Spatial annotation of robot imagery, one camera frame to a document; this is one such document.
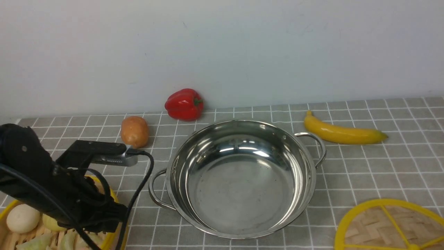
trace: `potato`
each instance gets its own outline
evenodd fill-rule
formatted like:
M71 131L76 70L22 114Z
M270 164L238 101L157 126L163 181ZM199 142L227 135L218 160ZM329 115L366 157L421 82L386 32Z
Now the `potato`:
M148 124L142 117L128 117L122 121L120 136L125 144L141 148L148 143Z

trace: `pepper stem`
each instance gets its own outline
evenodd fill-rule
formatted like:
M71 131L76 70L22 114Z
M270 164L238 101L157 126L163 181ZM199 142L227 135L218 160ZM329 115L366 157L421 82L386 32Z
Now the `pepper stem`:
M195 106L197 106L199 103L201 103L201 102L203 102L203 100L202 99L198 99L198 98L195 98L194 99L194 105Z

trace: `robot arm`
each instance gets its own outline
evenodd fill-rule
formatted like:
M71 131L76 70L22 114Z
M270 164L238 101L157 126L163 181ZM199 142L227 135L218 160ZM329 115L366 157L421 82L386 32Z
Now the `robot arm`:
M77 140L53 161L31 128L0 126L0 163L50 192L90 232L115 232L125 220L128 208L114 202L109 193L101 194L94 181L84 176L89 164L131 166L137 163L136 155L140 152L120 143ZM53 217L63 227L73 227L69 218L41 192L2 169L0 191Z

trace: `gray checkered tablecloth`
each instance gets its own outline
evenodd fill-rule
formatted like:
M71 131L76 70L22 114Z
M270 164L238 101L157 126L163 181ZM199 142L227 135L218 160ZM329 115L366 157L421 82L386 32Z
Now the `gray checkered tablecloth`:
M131 216L129 250L330 250L337 225L344 214L363 201L395 198L414 202L444 214L444 99L404 98L369 101L273 105L205 110L195 122L170 118L166 112L29 118L19 125L31 126L42 145L56 159L77 139L122 142L120 124L130 115L142 116L150 127L145 148L156 160L155 171L167 167L175 148L195 130L216 121L253 119L273 123L289 133L305 131L307 109L319 119L335 125L377 128L389 139L376 145L326 143L327 158L317 170L313 199L291 225L269 236L229 240L204 234L176 212L160 209L147 188L137 200ZM319 147L302 139L314 158ZM92 165L100 170L127 204L147 170L147 158L134 167ZM155 189L163 200L168 194L160 177ZM3 209L12 199L0 194Z

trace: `banana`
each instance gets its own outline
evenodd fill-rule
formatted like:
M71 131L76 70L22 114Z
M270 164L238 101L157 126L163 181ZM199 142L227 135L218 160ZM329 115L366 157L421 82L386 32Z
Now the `banana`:
M314 117L311 110L307 111L304 119L305 128L320 138L341 144L373 144L388 138L386 134L376 129L357 129L334 126Z

